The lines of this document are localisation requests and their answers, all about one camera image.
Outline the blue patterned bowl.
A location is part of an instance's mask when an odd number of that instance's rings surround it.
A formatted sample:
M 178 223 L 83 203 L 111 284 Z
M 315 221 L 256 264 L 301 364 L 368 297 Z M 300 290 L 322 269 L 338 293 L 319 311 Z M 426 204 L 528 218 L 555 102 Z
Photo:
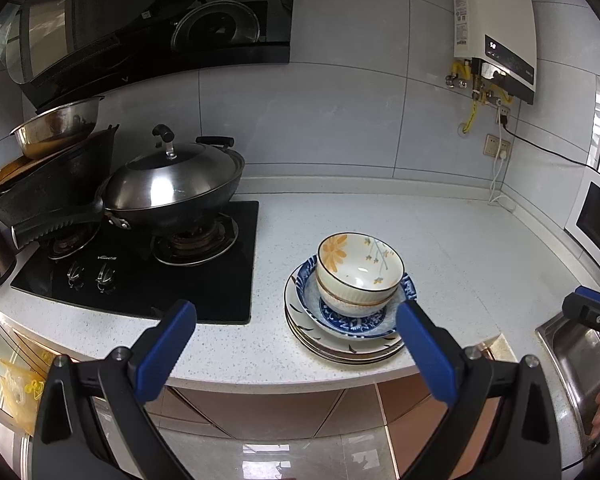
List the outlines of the blue patterned bowl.
M 371 340 L 389 337 L 396 333 L 396 310 L 399 304 L 417 299 L 415 285 L 411 277 L 404 273 L 398 289 L 385 307 L 362 318 L 342 315 L 324 303 L 317 287 L 316 265 L 317 255 L 313 255 L 299 266 L 297 273 L 292 276 L 294 291 L 304 313 L 337 338 Z

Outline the white brown-rimmed bowl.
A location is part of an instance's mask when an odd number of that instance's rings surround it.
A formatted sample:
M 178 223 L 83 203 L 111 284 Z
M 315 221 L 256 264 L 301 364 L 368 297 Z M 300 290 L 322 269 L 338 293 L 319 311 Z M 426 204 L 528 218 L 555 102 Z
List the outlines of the white brown-rimmed bowl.
M 365 318 L 366 316 L 379 312 L 394 296 L 394 292 L 390 292 L 389 296 L 383 300 L 374 300 L 367 304 L 362 304 L 362 302 L 344 300 L 335 296 L 330 290 L 325 288 L 320 281 L 316 281 L 316 286 L 327 307 L 330 307 L 333 311 L 341 315 L 350 316 L 350 318 Z

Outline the flower pattern bowl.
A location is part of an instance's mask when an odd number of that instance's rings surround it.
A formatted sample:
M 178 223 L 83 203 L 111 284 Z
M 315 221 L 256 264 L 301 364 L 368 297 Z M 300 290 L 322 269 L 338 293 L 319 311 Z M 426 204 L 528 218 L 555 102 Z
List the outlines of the flower pattern bowl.
M 317 248 L 317 281 L 335 296 L 367 304 L 396 292 L 405 273 L 401 256 L 379 238 L 341 232 Z

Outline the mandala pattern plate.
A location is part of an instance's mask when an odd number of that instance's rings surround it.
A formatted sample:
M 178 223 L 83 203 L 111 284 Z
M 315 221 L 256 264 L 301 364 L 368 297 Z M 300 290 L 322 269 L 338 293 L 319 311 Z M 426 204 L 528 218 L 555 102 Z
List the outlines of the mandala pattern plate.
M 389 359 L 404 348 L 400 336 L 393 332 L 374 339 L 329 333 L 302 307 L 297 286 L 301 266 L 298 266 L 285 286 L 285 315 L 291 333 L 317 356 L 340 364 L 370 364 Z

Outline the stainless steel sink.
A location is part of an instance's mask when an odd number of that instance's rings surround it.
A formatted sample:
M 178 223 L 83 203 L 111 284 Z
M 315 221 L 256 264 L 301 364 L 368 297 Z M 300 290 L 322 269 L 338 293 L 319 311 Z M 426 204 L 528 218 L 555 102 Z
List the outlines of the stainless steel sink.
M 600 442 L 592 439 L 600 393 L 600 334 L 566 318 L 553 316 L 535 330 L 552 361 L 579 430 L 583 448 Z

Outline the white microwave oven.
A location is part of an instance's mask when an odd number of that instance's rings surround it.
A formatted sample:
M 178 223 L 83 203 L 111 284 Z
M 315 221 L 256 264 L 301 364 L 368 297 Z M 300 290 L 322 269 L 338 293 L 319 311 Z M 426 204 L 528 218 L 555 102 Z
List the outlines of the white microwave oven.
M 600 267 L 600 174 L 591 168 L 583 170 L 565 230 Z

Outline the black gas stove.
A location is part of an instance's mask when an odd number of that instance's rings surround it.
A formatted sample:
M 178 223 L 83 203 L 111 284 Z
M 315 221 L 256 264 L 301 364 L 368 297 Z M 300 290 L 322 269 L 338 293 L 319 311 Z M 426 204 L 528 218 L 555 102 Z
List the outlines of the black gas stove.
M 246 325 L 251 318 L 255 200 L 178 234 L 126 232 L 105 223 L 58 232 L 12 279 L 12 288 L 61 304 L 162 318 L 178 300 L 204 324 Z

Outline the yellow plastic bag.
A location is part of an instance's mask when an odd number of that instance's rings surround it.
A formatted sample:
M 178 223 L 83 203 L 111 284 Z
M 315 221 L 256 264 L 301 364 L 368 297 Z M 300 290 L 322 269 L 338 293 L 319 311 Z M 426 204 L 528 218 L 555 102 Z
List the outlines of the yellow plastic bag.
M 4 367 L 0 384 L 5 410 L 20 429 L 33 436 L 45 379 L 34 370 L 26 370 L 3 359 L 0 363 Z

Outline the steel wok lid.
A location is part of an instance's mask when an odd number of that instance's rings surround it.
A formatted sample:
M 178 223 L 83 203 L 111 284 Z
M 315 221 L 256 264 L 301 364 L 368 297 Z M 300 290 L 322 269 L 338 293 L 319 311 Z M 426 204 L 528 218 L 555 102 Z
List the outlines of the steel wok lid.
M 152 134 L 160 140 L 158 148 L 130 160 L 106 182 L 100 197 L 107 209 L 148 211 L 184 204 L 211 209 L 234 195 L 245 159 L 233 150 L 232 138 L 200 136 L 194 143 L 178 143 L 163 124 Z

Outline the black wok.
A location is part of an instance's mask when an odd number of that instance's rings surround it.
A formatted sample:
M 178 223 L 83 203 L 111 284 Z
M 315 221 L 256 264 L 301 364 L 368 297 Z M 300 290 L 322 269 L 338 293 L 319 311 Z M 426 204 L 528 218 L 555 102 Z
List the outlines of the black wok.
M 126 230 L 172 229 L 230 201 L 245 167 L 245 159 L 233 150 L 233 138 L 198 136 L 193 143 L 178 143 L 163 124 L 152 134 L 159 139 L 155 151 L 130 160 L 96 190 L 82 193 L 71 185 L 50 194 L 78 201 L 45 206 L 33 218 L 15 223 L 10 228 L 14 245 L 23 248 L 63 226 L 99 216 Z

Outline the black frying pan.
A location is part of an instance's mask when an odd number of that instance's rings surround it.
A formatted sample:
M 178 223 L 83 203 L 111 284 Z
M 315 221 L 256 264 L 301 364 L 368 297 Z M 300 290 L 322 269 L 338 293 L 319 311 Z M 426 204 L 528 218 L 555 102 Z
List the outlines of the black frying pan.
M 42 162 L 0 191 L 0 220 L 14 226 L 44 212 L 91 203 L 110 174 L 118 125 Z

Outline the steel mixing bowl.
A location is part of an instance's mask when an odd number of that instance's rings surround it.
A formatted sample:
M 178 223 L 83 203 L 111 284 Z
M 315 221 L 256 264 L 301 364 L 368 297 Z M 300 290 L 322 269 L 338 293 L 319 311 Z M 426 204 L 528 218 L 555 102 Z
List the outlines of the steel mixing bowl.
M 24 157 L 43 159 L 86 139 L 95 129 L 104 96 L 56 106 L 10 132 Z

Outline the white water heater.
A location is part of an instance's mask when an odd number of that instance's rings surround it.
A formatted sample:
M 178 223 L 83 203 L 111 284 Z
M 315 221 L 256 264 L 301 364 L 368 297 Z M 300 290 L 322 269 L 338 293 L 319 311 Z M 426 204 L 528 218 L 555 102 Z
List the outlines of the white water heater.
M 531 105 L 536 86 L 532 0 L 453 0 L 454 60 L 475 92 L 491 84 Z

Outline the black range hood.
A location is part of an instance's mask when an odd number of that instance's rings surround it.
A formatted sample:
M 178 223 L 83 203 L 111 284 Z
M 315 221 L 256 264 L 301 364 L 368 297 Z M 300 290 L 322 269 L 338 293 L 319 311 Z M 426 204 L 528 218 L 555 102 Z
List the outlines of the black range hood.
M 36 110 L 290 58 L 294 0 L 0 0 L 0 61 Z

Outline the beige wall socket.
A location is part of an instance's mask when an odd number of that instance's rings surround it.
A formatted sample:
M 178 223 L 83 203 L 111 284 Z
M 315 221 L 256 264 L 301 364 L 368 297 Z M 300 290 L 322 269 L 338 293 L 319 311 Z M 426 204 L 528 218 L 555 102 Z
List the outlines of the beige wall socket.
M 508 159 L 510 142 L 494 134 L 487 134 L 483 145 L 483 154 L 494 159 Z

